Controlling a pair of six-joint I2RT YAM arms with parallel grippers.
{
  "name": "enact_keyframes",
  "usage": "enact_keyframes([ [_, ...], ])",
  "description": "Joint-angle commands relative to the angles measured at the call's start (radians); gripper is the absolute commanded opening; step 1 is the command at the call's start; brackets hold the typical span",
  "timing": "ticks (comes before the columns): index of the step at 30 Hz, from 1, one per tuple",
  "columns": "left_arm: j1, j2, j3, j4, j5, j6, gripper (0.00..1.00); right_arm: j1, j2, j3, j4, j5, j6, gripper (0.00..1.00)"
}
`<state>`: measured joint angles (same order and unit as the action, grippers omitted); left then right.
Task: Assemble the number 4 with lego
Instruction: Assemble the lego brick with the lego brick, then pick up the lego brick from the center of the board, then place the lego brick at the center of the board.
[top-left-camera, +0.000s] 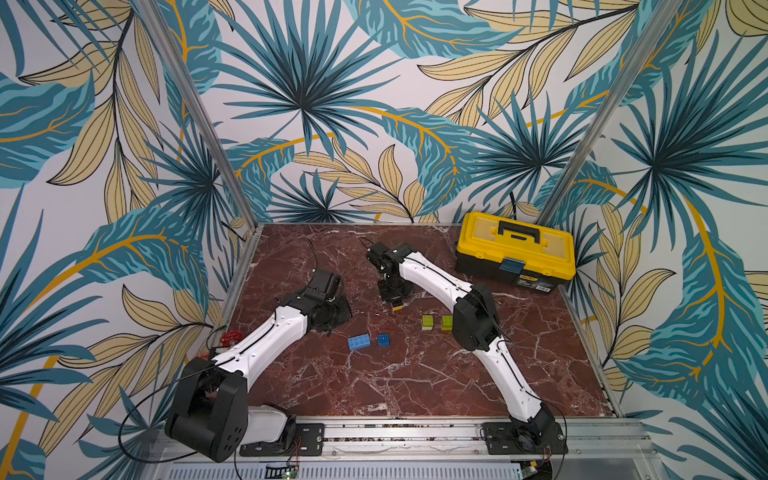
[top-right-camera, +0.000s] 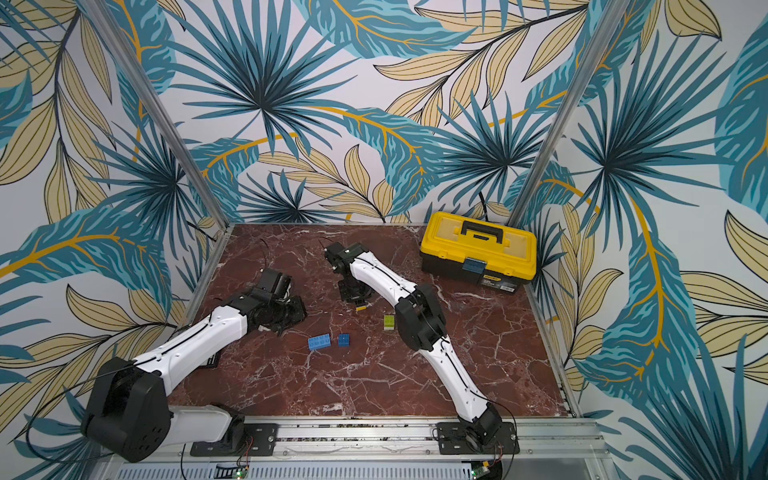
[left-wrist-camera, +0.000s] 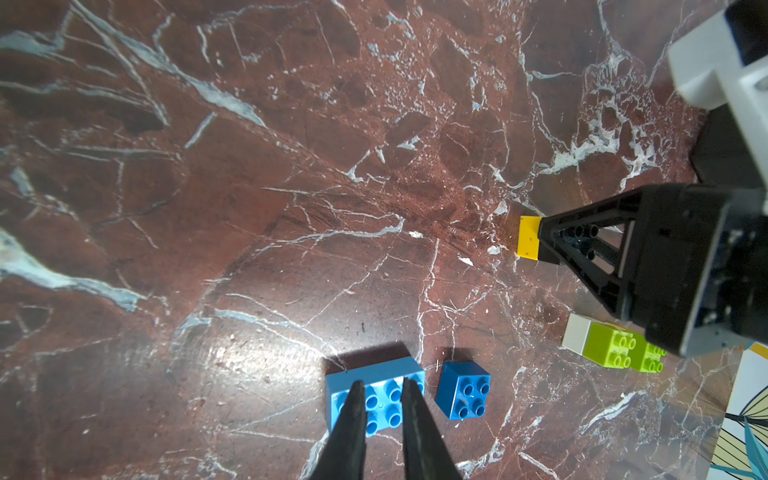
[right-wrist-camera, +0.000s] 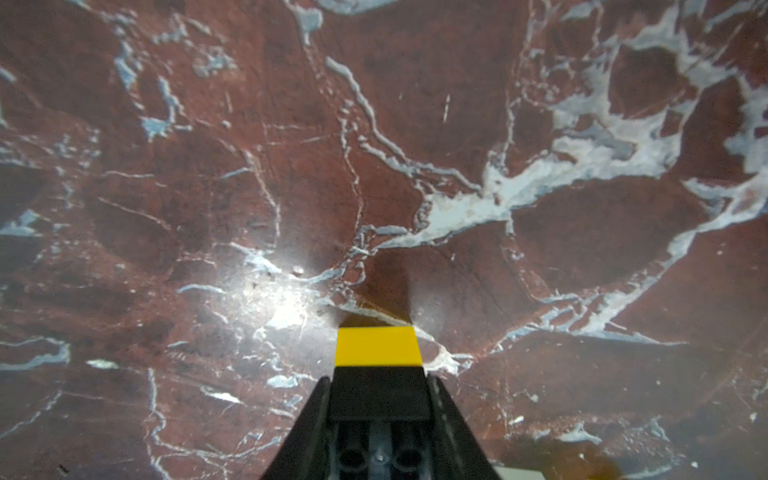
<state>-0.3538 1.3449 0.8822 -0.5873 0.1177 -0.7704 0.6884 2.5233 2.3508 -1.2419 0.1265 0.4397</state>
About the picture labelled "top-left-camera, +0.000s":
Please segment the light blue long lego brick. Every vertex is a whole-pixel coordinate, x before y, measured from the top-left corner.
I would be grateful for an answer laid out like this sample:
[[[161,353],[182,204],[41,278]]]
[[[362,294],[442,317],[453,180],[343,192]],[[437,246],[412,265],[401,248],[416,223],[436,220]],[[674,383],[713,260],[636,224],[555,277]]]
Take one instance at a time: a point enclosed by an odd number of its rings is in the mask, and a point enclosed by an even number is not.
[[[371,346],[371,339],[368,334],[362,334],[350,337],[348,347],[350,351],[357,351]]]

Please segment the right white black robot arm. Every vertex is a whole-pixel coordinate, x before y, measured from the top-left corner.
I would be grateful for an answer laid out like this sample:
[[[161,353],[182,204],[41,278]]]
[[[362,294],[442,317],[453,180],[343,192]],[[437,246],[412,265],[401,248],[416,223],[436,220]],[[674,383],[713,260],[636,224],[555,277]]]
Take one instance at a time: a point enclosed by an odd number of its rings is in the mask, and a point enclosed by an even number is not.
[[[383,301],[397,308],[421,288],[452,311],[452,334],[463,349],[485,367],[505,401],[513,444],[522,452],[568,452],[567,424],[558,423],[551,408],[534,394],[507,347],[490,290],[463,281],[441,269],[422,253],[402,243],[366,247],[366,258],[381,275]]]

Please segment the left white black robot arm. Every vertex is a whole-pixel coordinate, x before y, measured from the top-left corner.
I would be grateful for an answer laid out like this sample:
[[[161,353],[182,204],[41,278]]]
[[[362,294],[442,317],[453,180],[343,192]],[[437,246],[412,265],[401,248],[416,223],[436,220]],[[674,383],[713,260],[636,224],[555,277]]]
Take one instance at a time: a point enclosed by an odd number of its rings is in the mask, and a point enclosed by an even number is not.
[[[277,407],[250,408],[249,391],[267,367],[309,331],[330,333],[350,318],[342,277],[316,270],[306,286],[280,301],[239,343],[184,368],[165,423],[166,436],[215,462],[229,459],[241,445],[290,448],[295,421]]]

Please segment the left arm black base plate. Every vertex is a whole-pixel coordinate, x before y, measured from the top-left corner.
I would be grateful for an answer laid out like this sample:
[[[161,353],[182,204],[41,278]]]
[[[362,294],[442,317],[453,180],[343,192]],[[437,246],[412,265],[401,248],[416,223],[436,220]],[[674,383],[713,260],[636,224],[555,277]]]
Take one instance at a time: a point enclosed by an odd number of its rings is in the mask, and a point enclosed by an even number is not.
[[[323,423],[289,422],[284,431],[273,442],[243,442],[238,454],[243,457],[319,457],[324,446],[325,425]]]

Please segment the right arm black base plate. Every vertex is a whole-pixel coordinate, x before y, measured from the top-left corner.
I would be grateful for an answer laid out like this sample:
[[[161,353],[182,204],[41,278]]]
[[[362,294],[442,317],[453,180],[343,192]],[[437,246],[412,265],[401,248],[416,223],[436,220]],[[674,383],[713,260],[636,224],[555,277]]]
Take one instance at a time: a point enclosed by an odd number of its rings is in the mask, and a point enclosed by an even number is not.
[[[480,435],[489,455],[547,456],[569,451],[559,423],[535,435],[525,424],[486,422],[481,425]]]

